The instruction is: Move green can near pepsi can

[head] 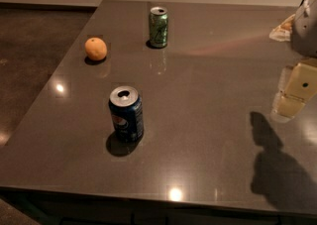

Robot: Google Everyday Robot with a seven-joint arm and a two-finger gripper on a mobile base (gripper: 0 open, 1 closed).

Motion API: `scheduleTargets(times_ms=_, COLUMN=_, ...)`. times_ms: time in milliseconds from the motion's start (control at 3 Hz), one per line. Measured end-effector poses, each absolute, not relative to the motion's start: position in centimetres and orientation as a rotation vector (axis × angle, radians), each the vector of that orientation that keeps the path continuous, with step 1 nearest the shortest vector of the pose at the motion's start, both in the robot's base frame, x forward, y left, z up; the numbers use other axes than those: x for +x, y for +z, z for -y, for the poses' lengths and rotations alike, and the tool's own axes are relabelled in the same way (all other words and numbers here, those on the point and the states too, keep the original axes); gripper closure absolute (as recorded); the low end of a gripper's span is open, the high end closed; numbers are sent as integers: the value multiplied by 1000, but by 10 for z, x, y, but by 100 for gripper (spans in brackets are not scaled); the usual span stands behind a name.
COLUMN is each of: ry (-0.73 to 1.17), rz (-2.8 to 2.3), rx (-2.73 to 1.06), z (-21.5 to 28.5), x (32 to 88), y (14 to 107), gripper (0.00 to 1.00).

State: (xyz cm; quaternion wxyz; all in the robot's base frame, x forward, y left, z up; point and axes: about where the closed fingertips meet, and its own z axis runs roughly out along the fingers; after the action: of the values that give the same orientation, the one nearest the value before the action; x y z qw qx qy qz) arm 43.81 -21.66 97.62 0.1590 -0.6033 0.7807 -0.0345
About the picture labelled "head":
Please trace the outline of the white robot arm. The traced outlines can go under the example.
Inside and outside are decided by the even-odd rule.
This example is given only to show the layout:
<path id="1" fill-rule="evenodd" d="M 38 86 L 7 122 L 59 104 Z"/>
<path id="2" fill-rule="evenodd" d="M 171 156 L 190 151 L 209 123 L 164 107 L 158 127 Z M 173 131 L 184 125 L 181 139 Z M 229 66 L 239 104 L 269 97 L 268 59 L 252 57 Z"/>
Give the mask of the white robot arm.
<path id="1" fill-rule="evenodd" d="M 296 12 L 275 27 L 269 37 L 290 42 L 291 49 L 301 56 L 295 66 L 282 70 L 272 103 L 272 119 L 286 123 L 317 94 L 317 0 L 302 0 Z"/>

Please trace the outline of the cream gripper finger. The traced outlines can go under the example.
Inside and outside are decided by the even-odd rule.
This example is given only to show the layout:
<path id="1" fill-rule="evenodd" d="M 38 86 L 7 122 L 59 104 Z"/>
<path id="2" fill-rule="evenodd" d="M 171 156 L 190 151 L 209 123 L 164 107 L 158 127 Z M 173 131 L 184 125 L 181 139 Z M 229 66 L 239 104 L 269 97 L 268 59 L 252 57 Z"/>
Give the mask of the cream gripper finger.
<path id="1" fill-rule="evenodd" d="M 304 106 L 304 102 L 278 92 L 273 99 L 271 116 L 275 119 L 292 119 Z"/>

